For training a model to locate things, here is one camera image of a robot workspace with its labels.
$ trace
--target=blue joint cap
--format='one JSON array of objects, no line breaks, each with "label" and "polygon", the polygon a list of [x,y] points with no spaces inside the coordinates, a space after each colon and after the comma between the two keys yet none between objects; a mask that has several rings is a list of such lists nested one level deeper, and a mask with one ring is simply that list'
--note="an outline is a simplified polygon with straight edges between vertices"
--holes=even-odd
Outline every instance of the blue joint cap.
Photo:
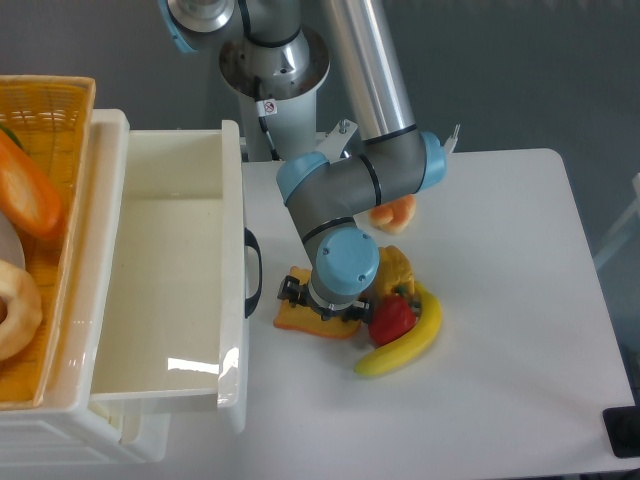
[{"label": "blue joint cap", "polygon": [[420,190],[431,187],[442,180],[447,173],[447,155],[440,140],[431,132],[421,132],[427,154],[427,163],[422,177]]},{"label": "blue joint cap", "polygon": [[316,272],[325,287],[338,295],[358,295],[373,281],[380,254],[376,242],[356,227],[329,233],[316,253]]},{"label": "blue joint cap", "polygon": [[327,157],[320,152],[305,153],[293,160],[287,160],[278,170],[276,181],[285,205],[289,196],[298,185],[316,168],[329,163]]}]

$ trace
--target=gray background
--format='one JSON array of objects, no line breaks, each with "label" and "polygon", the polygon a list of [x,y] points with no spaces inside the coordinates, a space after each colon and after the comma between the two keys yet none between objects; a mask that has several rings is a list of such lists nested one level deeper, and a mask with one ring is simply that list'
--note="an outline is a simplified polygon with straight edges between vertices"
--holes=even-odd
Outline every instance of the gray background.
[{"label": "gray background", "polygon": [[[419,128],[444,140],[461,123],[459,151],[556,150],[595,253],[640,172],[640,0],[383,2]],[[0,74],[93,77],[96,107],[132,129],[239,121],[220,45],[179,53],[155,0],[0,0]],[[337,62],[318,104],[319,130],[353,117]],[[623,352],[640,350],[640,236],[600,281]]]}]

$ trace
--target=orange basket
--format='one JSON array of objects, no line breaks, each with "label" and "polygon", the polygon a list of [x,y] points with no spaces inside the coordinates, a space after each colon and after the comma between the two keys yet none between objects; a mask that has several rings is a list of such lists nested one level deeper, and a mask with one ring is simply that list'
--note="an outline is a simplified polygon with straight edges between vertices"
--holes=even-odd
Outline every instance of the orange basket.
[{"label": "orange basket", "polygon": [[59,240],[44,242],[18,232],[26,269],[42,295],[43,318],[31,343],[0,362],[0,410],[37,407],[43,398],[69,284],[94,99],[90,78],[0,76],[0,123],[48,174],[68,212],[67,231]]}]

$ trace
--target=silver metal tube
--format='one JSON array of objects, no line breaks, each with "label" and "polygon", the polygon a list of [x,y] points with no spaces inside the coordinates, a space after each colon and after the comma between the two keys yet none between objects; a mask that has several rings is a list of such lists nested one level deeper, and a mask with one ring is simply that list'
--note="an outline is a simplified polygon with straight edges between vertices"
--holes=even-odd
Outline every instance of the silver metal tube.
[{"label": "silver metal tube", "polygon": [[224,27],[233,15],[235,0],[168,0],[171,15],[193,32],[210,33]]},{"label": "silver metal tube", "polygon": [[324,0],[363,140],[414,125],[380,0]]},{"label": "silver metal tube", "polygon": [[252,41],[282,44],[300,29],[300,0],[246,0]]}]

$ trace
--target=open drawer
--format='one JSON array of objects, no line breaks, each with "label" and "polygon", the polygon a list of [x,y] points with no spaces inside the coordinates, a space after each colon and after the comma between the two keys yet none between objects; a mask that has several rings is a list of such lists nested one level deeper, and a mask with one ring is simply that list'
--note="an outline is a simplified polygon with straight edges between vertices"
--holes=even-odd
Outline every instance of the open drawer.
[{"label": "open drawer", "polygon": [[90,402],[109,415],[213,410],[244,427],[238,127],[132,131]]}]

